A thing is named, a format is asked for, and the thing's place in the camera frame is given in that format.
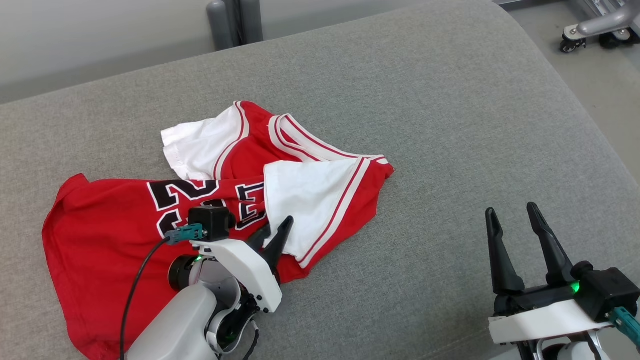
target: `gray table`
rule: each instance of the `gray table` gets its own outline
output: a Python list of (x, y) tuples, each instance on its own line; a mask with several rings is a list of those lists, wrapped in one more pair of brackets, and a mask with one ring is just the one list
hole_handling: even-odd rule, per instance
[(528, 201), (574, 262), (640, 281), (639, 188), (584, 108), (497, 5), (434, 0), (0, 106), (2, 359), (83, 358), (41, 248), (62, 182), (174, 178), (160, 130), (241, 99), (396, 168), (378, 216), (259, 316), (254, 360), (504, 351), (487, 331), (488, 206), (529, 286), (546, 270)]

